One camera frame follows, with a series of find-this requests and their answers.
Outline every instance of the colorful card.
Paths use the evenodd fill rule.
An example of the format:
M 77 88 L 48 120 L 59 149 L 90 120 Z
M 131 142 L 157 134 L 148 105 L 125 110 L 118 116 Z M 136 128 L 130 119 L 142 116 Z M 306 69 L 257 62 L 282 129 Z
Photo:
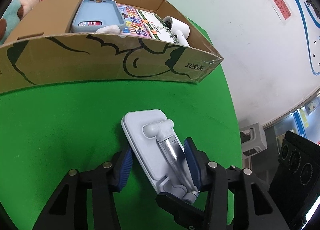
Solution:
M 134 7 L 118 4 L 118 8 L 125 20 L 125 28 L 120 33 L 121 35 L 151 38 Z

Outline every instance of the white hair dryer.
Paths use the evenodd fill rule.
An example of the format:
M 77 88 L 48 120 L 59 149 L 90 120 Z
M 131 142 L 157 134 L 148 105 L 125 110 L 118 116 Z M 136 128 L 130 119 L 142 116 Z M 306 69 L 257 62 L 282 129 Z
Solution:
M 190 27 L 187 24 L 173 17 L 165 17 L 162 21 L 177 38 L 181 45 L 190 47 L 187 41 L 190 34 Z

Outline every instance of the camera lens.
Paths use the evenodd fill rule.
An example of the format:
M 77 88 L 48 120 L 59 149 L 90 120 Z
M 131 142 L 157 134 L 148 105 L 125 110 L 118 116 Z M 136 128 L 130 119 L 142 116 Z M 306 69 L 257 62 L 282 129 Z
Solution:
M 301 174 L 300 174 L 300 181 L 302 185 L 307 185 L 312 178 L 312 165 L 310 163 L 307 163 L 302 168 Z
M 289 152 L 289 147 L 288 147 L 287 145 L 285 145 L 285 146 L 282 148 L 282 159 L 287 158 L 288 152 Z
M 294 150 L 291 153 L 290 159 L 289 159 L 289 171 L 291 173 L 295 173 L 298 170 L 300 161 L 301 161 L 300 153 L 297 150 Z

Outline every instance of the cartoon drawing on box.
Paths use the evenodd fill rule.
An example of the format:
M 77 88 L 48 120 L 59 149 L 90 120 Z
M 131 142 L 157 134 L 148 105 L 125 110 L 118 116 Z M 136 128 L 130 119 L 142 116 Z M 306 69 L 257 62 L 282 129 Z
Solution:
M 179 73 L 179 72 L 174 70 L 175 64 L 177 63 L 177 61 L 179 60 L 179 58 L 183 54 L 184 50 L 186 49 L 186 47 L 184 47 L 182 45 L 170 45 L 169 43 L 167 43 L 164 46 L 163 50 L 158 52 L 156 50 L 152 50 L 152 49 L 148 48 L 145 45 L 145 43 L 143 42 L 142 38 L 138 38 L 138 41 L 139 41 L 139 44 L 140 44 L 139 47 L 136 47 L 134 49 L 127 49 L 127 50 L 119 51 L 119 48 L 115 44 L 105 43 L 102 39 L 100 39 L 98 37 L 95 37 L 95 36 L 92 36 L 91 34 L 89 34 L 87 36 L 87 38 L 91 39 L 91 40 L 98 41 L 101 44 L 101 47 L 103 47 L 103 46 L 111 46 L 111 47 L 113 47 L 116 50 L 116 54 L 115 55 L 127 52 L 127 54 L 125 55 L 124 60 L 123 60 L 123 68 L 124 68 L 124 71 L 126 72 L 126 74 L 128 74 L 131 77 L 147 78 L 147 77 L 154 77 L 154 76 L 157 76 L 157 75 L 161 75 L 161 74 L 164 74 L 164 73 L 167 73 L 167 72 L 172 72 L 174 74 L 184 75 L 184 76 L 187 76 L 188 78 L 190 78 L 190 76 L 188 74 Z M 142 49 L 143 51 L 146 51 L 146 52 L 151 53 L 153 55 L 162 55 L 170 48 L 175 48 L 175 49 L 170 53 L 170 59 L 167 59 L 165 61 L 165 65 L 169 69 L 167 69 L 165 71 L 161 71 L 161 72 L 155 73 L 155 74 L 145 75 L 145 76 L 137 75 L 138 71 L 139 71 L 137 63 L 138 63 L 138 60 L 140 59 L 140 57 L 132 58 L 131 54 L 133 52 Z
M 191 79 L 191 77 L 186 73 L 180 73 L 177 72 L 174 68 L 175 64 L 178 62 L 182 54 L 184 53 L 186 47 L 182 45 L 171 45 L 170 43 L 166 44 L 156 44 L 157 49 L 152 49 L 152 47 L 149 47 L 146 45 L 146 42 L 148 40 L 143 40 L 142 38 L 131 38 L 131 40 L 134 40 L 134 45 L 136 47 L 133 47 L 131 49 L 120 49 L 119 47 L 123 47 L 123 44 L 120 44 L 119 46 L 111 43 L 111 42 L 105 42 L 102 38 L 94 36 L 92 34 L 88 34 L 85 37 L 85 40 L 90 40 L 90 49 L 94 49 L 96 52 L 97 49 L 99 50 L 98 54 L 92 55 L 90 54 L 89 50 L 78 50 L 75 49 L 78 45 L 81 45 L 81 43 L 77 45 L 66 45 L 60 40 L 58 40 L 56 37 L 46 37 L 43 38 L 44 40 L 50 40 L 55 45 L 58 45 L 59 48 L 55 48 L 56 51 L 60 51 L 59 49 L 62 48 L 62 50 L 68 50 L 71 53 L 66 53 L 70 62 L 76 62 L 80 58 L 88 58 L 88 55 L 91 55 L 90 58 L 98 58 L 103 55 L 108 56 L 118 56 L 120 58 L 123 58 L 123 70 L 124 72 L 129 75 L 130 77 L 134 78 L 148 78 L 148 77 L 155 77 L 158 75 L 162 75 L 168 72 L 171 72 L 173 74 L 187 77 L 188 79 Z M 28 62 L 27 58 L 28 55 L 23 53 L 24 49 L 28 45 L 28 43 L 35 43 L 34 40 L 25 40 L 16 42 L 12 45 L 12 47 L 7 49 L 7 57 L 13 66 L 13 68 L 29 83 L 32 85 L 37 85 L 37 82 L 35 79 L 32 79 L 32 74 L 19 69 L 19 66 L 21 65 L 21 62 Z M 149 60 L 149 73 L 146 74 L 145 66 L 139 66 L 139 60 Z

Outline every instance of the red paper sign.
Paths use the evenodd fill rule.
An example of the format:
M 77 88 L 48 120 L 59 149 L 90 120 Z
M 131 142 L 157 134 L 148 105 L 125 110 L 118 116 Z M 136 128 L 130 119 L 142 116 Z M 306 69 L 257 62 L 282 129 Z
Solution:
M 287 5 L 285 4 L 284 0 L 273 0 L 273 1 L 276 3 L 284 19 L 287 20 L 291 16 L 291 13 Z

